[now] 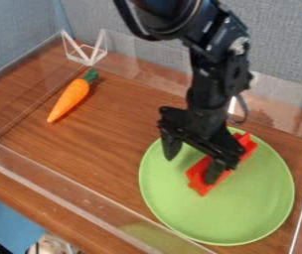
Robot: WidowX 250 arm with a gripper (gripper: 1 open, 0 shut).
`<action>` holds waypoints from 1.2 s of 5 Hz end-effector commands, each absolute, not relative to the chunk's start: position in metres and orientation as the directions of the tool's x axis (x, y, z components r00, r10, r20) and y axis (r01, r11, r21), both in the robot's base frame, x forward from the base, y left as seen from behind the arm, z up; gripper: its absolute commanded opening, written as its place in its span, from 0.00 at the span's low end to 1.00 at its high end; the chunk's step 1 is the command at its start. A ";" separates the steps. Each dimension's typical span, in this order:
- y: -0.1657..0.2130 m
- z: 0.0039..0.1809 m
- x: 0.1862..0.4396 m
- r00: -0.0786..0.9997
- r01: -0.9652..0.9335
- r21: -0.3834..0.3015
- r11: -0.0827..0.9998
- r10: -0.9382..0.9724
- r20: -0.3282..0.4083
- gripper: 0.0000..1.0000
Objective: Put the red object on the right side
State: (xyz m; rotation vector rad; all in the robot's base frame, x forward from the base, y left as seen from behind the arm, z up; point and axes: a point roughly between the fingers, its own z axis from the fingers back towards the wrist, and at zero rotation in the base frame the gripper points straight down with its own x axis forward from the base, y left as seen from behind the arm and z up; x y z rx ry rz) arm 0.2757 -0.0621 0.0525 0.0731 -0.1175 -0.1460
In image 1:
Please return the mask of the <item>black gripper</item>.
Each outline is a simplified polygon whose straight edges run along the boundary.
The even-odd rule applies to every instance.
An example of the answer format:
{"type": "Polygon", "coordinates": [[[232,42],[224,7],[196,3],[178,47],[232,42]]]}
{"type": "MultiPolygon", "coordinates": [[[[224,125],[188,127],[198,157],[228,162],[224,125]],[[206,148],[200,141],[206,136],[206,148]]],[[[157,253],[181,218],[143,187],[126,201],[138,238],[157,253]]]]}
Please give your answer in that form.
{"type": "Polygon", "coordinates": [[[159,108],[162,147],[165,157],[173,161],[188,143],[214,159],[208,167],[205,183],[213,185],[225,170],[234,170],[245,148],[228,130],[229,102],[204,108],[193,103],[188,109],[162,106],[159,108]]]}

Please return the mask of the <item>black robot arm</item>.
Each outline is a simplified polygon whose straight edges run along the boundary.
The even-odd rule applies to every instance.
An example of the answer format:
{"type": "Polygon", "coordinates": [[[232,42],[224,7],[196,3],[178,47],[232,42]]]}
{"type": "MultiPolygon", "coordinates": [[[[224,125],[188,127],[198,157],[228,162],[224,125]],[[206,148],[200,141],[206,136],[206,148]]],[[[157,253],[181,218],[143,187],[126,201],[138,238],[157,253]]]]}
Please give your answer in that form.
{"type": "Polygon", "coordinates": [[[180,40],[190,50],[193,84],[185,109],[164,106],[158,122],[164,153],[184,144],[213,157],[205,182],[237,168],[245,148],[228,130],[230,102],[242,100],[249,71],[248,28],[220,0],[113,0],[131,33],[147,40],[180,40]]]}

